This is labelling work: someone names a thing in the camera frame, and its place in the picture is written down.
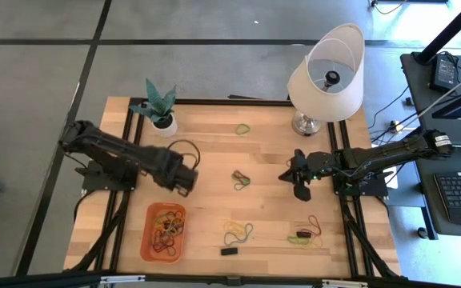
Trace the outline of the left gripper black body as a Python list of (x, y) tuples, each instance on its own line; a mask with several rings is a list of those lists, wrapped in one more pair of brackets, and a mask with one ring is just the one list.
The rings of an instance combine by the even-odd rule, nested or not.
[(193, 183), (198, 178), (198, 171), (184, 163), (184, 156), (164, 146), (147, 146), (150, 150), (150, 161), (146, 172), (154, 182), (168, 190), (178, 190), (179, 184)]

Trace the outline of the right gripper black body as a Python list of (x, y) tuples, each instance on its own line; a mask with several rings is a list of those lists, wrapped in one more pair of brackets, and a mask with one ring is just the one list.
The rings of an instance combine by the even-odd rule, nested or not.
[(294, 180), (296, 183), (310, 184), (312, 180), (332, 176), (336, 173), (336, 158), (326, 152), (313, 152), (307, 156), (300, 150), (295, 150)]

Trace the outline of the orange plastic bin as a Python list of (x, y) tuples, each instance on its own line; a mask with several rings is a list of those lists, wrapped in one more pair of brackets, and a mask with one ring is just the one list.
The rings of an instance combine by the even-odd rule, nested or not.
[[(174, 247), (177, 250), (177, 254), (174, 257), (169, 256), (166, 251), (156, 253), (152, 248), (152, 238), (154, 233), (154, 219), (166, 212), (180, 210), (184, 213), (185, 226), (183, 232), (174, 236), (175, 244)], [(155, 202), (148, 206), (146, 211), (146, 221), (142, 232), (142, 244), (140, 249), (141, 258), (146, 262), (160, 262), (160, 263), (174, 263), (177, 262), (182, 255), (183, 245), (185, 239), (186, 230), (186, 209), (177, 203), (167, 202)]]

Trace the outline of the green plant in white pot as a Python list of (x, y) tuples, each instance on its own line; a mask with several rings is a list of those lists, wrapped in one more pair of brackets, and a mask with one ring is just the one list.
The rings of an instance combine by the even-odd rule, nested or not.
[(152, 126), (164, 137), (173, 136), (178, 129), (178, 123), (174, 117), (173, 106), (176, 100), (176, 86), (173, 86), (164, 95), (161, 95), (154, 83), (146, 79), (147, 100), (143, 104), (130, 106), (130, 110), (136, 114), (149, 118)]

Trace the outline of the white shade silver table lamp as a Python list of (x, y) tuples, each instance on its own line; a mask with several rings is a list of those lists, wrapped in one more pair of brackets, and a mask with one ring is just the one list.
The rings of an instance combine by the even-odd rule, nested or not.
[(316, 134), (324, 122), (353, 116), (363, 103), (365, 38), (355, 24), (328, 32), (304, 56), (287, 83), (293, 130)]

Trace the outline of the white paper sheet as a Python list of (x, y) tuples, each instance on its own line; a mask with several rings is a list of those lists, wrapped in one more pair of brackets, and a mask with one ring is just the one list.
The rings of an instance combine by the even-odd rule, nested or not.
[(398, 184), (397, 172), (394, 170), (389, 171), (388, 175), (385, 177), (385, 183), (386, 183), (387, 188), (398, 189), (399, 184)]

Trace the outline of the black desk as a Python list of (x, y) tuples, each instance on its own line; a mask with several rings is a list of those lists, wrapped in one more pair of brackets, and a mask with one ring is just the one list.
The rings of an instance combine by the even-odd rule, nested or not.
[[(417, 111), (426, 109), (433, 101), (431, 97), (440, 97), (440, 92), (431, 90), (428, 83), (431, 77), (430, 66), (423, 66), (414, 60), (412, 54), (400, 56), (403, 73), (407, 80), (411, 97)], [(427, 231), (425, 239), (438, 240), (440, 235), (461, 236), (461, 222), (451, 222), (448, 219), (443, 201), (440, 197), (434, 174), (457, 174), (461, 172), (461, 120), (435, 119), (430, 111), (419, 119), (422, 128), (437, 129), (450, 137), (452, 144), (459, 147), (450, 158), (444, 160), (416, 160), (419, 190), (425, 202), (421, 208)]]

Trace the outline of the black power adapter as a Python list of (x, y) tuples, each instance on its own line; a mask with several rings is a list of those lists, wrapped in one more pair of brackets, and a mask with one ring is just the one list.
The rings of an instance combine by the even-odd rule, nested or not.
[(439, 92), (448, 92), (458, 83), (456, 58), (447, 53), (437, 54), (432, 60), (429, 88)]

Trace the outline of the thick black pole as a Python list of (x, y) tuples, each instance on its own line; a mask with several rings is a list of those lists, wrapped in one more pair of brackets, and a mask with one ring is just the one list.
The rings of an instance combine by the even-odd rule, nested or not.
[(458, 32), (461, 31), (461, 12), (430, 42), (425, 49), (416, 54), (415, 61), (420, 65), (426, 65)]

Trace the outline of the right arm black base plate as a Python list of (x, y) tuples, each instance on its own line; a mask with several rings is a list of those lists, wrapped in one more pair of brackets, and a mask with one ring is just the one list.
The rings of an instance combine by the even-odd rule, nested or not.
[(332, 166), (336, 194), (344, 196), (387, 196), (385, 178), (391, 172), (372, 170), (365, 166), (353, 170)]

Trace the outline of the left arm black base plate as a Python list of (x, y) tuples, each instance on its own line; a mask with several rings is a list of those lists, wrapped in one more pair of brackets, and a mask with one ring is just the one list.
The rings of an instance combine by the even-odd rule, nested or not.
[(138, 165), (129, 161), (116, 168), (104, 168), (95, 161), (89, 161), (87, 168), (75, 168), (83, 176), (82, 188), (87, 192), (96, 190), (134, 190), (138, 178)]

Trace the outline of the black overhead frame bar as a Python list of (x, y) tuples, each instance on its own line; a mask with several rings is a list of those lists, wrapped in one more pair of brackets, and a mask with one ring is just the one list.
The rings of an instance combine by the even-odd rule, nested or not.
[[(102, 276), (145, 275), (145, 282), (203, 283), (226, 287), (227, 276), (173, 275), (173, 274), (118, 274), (110, 270), (66, 271), (53, 274), (34, 274), (0, 278), (0, 288), (81, 288), (100, 285)], [(412, 281), (403, 277), (380, 278), (357, 276), (354, 278), (290, 278), (240, 276), (242, 285), (312, 286), (321, 288), (323, 279), (353, 280), (367, 282), (369, 288), (461, 288), (441, 283)]]

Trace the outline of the silver metal bracket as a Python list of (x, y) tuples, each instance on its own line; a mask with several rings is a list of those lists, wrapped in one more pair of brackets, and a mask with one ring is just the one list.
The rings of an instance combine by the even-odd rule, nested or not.
[(120, 283), (134, 283), (134, 282), (145, 282), (145, 275), (113, 275), (113, 276), (102, 276), (100, 278), (100, 285), (116, 285)]
[(353, 280), (323, 279), (321, 288), (369, 288), (367, 282)]

